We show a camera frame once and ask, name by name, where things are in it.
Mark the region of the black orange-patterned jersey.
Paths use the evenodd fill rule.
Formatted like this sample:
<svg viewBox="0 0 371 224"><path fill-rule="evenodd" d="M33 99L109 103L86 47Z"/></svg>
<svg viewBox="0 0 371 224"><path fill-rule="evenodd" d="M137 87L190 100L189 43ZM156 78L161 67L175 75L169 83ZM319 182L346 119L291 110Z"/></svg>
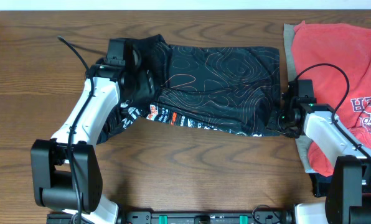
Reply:
<svg viewBox="0 0 371 224"><path fill-rule="evenodd" d="M266 137L279 108L279 51L272 47L189 47L163 36L110 41L107 58L125 60L123 74L153 81L145 101L115 106L98 143L138 118L239 136Z"/></svg>

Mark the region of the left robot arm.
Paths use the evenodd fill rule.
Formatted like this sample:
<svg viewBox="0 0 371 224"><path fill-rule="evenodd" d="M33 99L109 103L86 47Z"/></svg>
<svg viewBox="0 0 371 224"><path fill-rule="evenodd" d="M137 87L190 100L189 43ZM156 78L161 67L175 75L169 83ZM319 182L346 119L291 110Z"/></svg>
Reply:
<svg viewBox="0 0 371 224"><path fill-rule="evenodd" d="M31 147L34 199L69 214L69 223L121 223L119 205L102 193L95 146L111 131L111 115L149 106L157 86L128 39L111 39L106 56L85 68L83 92L66 122Z"/></svg>

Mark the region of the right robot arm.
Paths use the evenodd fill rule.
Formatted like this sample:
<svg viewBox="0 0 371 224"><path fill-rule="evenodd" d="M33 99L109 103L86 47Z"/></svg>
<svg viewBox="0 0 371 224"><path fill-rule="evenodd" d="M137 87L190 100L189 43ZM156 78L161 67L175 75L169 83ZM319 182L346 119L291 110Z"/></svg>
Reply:
<svg viewBox="0 0 371 224"><path fill-rule="evenodd" d="M326 199L295 206L292 223L371 223L371 149L341 123L328 104L319 104L312 80L294 80L283 93L268 129L316 143L334 168Z"/></svg>

